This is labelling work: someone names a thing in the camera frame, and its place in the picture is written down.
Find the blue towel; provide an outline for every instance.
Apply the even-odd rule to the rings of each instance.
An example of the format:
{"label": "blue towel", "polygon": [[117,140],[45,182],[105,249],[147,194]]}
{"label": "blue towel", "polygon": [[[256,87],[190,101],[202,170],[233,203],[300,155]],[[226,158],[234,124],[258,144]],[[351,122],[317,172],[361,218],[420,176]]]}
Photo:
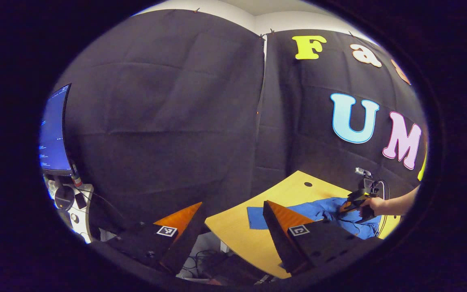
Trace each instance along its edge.
{"label": "blue towel", "polygon": [[[354,222],[361,220],[358,211],[352,211],[346,213],[341,219],[349,221],[341,221],[336,218],[336,213],[346,198],[327,198],[318,200],[310,203],[304,203],[296,206],[288,207],[288,209],[302,214],[311,220],[318,221],[322,219],[331,220],[337,223],[340,227],[349,231],[352,234],[361,239],[367,239],[373,237],[379,227],[381,216],[372,218],[362,224],[356,224]],[[262,207],[247,207],[248,209],[248,221],[250,222],[250,229],[267,229],[266,221],[263,216]]]}

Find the light blue letter u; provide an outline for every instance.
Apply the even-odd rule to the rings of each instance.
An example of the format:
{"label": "light blue letter u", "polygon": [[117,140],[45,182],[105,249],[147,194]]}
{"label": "light blue letter u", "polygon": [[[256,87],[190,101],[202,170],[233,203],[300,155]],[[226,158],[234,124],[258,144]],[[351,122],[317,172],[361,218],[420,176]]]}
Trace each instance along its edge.
{"label": "light blue letter u", "polygon": [[365,124],[363,130],[354,131],[349,124],[351,118],[352,105],[356,99],[347,94],[331,94],[331,100],[334,102],[334,111],[332,113],[332,129],[341,139],[354,144],[367,142],[374,133],[376,124],[376,111],[379,105],[370,100],[362,100],[362,106],[365,108]]}

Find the ceiling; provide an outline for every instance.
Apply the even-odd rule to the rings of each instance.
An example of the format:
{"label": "ceiling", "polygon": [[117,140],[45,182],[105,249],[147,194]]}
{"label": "ceiling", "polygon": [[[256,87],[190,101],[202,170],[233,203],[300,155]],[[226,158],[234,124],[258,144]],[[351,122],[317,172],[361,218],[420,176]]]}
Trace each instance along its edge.
{"label": "ceiling", "polygon": [[257,16],[266,13],[281,11],[306,11],[333,16],[315,5],[301,0],[219,0],[230,5],[239,7],[251,15]]}

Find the blue screen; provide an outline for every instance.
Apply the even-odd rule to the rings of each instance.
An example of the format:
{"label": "blue screen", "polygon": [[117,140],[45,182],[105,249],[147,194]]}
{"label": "blue screen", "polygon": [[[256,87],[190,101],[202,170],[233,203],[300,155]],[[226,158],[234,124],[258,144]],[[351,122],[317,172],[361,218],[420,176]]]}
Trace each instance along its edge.
{"label": "blue screen", "polygon": [[69,87],[54,92],[46,103],[39,135],[39,160],[45,170],[71,170],[62,136],[62,111]]}

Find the black curtain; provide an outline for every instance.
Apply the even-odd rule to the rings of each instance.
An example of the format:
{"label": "black curtain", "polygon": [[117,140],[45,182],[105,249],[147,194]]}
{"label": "black curtain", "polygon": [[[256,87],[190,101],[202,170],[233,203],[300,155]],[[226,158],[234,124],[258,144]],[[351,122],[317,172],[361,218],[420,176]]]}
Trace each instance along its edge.
{"label": "black curtain", "polygon": [[[297,60],[295,36],[319,35],[326,39],[314,60]],[[403,81],[381,47],[351,35],[326,30],[289,30],[267,35],[265,83],[252,181],[252,195],[272,187],[296,170],[347,190],[358,188],[362,177],[356,167],[387,181],[391,197],[401,196],[419,184],[417,175],[426,153],[426,122],[413,85]],[[380,68],[352,56],[351,44],[371,50]],[[363,128],[362,100],[379,105],[371,139],[353,144],[339,138],[332,128],[331,94],[356,99],[350,126]],[[391,111],[404,116],[407,133],[414,123],[422,129],[415,168],[382,154],[391,131]]]}
{"label": "black curtain", "polygon": [[72,83],[66,147],[93,196],[90,224],[118,232],[203,201],[206,216],[250,197],[263,39],[184,10],[128,18],[89,45]]}

